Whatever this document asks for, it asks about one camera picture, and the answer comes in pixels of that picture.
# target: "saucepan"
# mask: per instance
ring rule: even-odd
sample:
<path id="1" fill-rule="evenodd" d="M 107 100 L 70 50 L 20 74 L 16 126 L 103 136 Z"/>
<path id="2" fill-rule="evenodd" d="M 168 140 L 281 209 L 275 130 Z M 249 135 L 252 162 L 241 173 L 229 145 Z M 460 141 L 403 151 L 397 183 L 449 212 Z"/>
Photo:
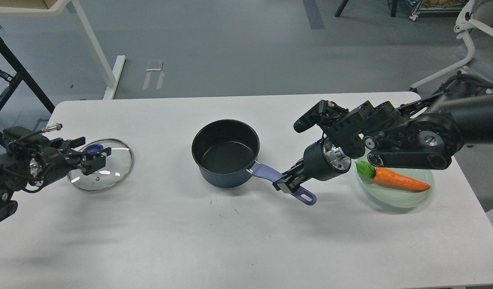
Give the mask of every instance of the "saucepan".
<path id="1" fill-rule="evenodd" d="M 204 179 L 219 188 L 237 187 L 252 176 L 272 183 L 283 177 L 257 161 L 259 137 L 239 120 L 222 119 L 204 126 L 193 139 L 191 152 Z M 306 205 L 316 203 L 316 196 L 303 187 L 291 195 Z"/>

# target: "clear plate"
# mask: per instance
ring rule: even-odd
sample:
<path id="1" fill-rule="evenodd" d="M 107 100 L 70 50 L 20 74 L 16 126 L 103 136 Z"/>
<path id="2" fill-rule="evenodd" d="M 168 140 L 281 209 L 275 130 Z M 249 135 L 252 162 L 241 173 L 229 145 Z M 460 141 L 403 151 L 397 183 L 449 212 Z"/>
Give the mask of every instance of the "clear plate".
<path id="1" fill-rule="evenodd" d="M 365 161 L 366 158 L 357 159 L 356 161 Z M 394 169 L 390 168 L 399 174 L 412 177 L 422 181 L 423 183 L 428 183 L 430 188 L 423 192 L 411 192 L 408 190 L 399 190 L 386 185 L 379 185 L 375 183 L 372 179 L 368 179 L 363 175 L 357 174 L 361 185 L 364 189 L 374 196 L 379 201 L 397 208 L 414 208 L 423 203 L 425 203 L 434 190 L 434 176 L 431 170 L 418 170 L 418 169 Z"/>
<path id="2" fill-rule="evenodd" d="M 85 145 L 79 151 L 95 145 L 101 145 L 104 149 L 111 148 L 111 155 L 106 158 L 106 166 L 90 175 L 83 175 L 81 170 L 72 170 L 67 176 L 72 185 L 85 191 L 111 187 L 123 179 L 132 166 L 132 151 L 123 141 L 112 138 L 100 139 Z"/>

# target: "green carrot top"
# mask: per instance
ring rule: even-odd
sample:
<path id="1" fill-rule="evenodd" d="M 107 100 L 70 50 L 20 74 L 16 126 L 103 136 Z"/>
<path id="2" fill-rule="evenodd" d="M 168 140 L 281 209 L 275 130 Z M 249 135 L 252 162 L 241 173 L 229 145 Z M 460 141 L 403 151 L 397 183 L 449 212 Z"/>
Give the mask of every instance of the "green carrot top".
<path id="1" fill-rule="evenodd" d="M 359 174 L 362 174 L 369 179 L 373 179 L 375 177 L 375 167 L 367 161 L 356 161 L 355 166 L 357 167 L 357 172 Z"/>

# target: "orange carrot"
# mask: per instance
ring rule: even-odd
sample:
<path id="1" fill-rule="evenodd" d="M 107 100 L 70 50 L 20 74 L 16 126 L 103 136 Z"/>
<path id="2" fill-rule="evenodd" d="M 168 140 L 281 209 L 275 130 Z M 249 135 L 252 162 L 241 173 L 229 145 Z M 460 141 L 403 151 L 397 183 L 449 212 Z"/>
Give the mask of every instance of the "orange carrot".
<path id="1" fill-rule="evenodd" d="M 359 172 L 359 174 L 373 179 L 373 181 L 382 185 L 391 185 L 414 191 L 424 191 L 430 188 L 428 183 L 423 183 L 417 179 L 398 174 L 387 168 L 376 168 L 367 161 L 361 161 L 360 163 L 356 162 L 355 166 L 357 166 L 357 172 Z"/>
<path id="2" fill-rule="evenodd" d="M 382 185 L 393 185 L 395 187 L 406 188 L 414 191 L 424 191 L 430 188 L 428 183 L 423 183 L 417 179 L 398 174 L 387 168 L 376 168 L 375 177 L 373 180 L 376 183 L 381 183 Z"/>

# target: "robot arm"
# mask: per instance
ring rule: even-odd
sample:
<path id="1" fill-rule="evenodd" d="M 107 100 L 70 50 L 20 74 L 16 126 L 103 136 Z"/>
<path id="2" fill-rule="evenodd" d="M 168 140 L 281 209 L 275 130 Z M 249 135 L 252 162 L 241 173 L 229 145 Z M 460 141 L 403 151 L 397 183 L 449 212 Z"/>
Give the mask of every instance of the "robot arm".
<path id="1" fill-rule="evenodd" d="M 0 222 L 18 208 L 17 201 L 11 200 L 14 192 L 24 190 L 35 193 L 65 177 L 71 170 L 80 169 L 83 174 L 89 175 L 106 165 L 106 156 L 111 154 L 111 148 L 98 152 L 77 152 L 74 148 L 84 145 L 84 137 L 50 140 L 40 135 L 62 127 L 56 124 L 37 132 L 21 126 L 4 130 L 6 153 L 0 155 Z M 37 189 L 29 190 L 27 184 Z"/>
<path id="2" fill-rule="evenodd" d="M 479 95 L 487 87 L 456 75 L 431 97 L 398 108 L 366 101 L 349 111 L 321 100 L 293 128 L 300 133 L 316 124 L 322 138 L 273 185 L 294 193 L 311 178 L 327 181 L 347 172 L 366 148 L 376 167 L 446 169 L 464 144 L 493 142 L 493 94 Z"/>

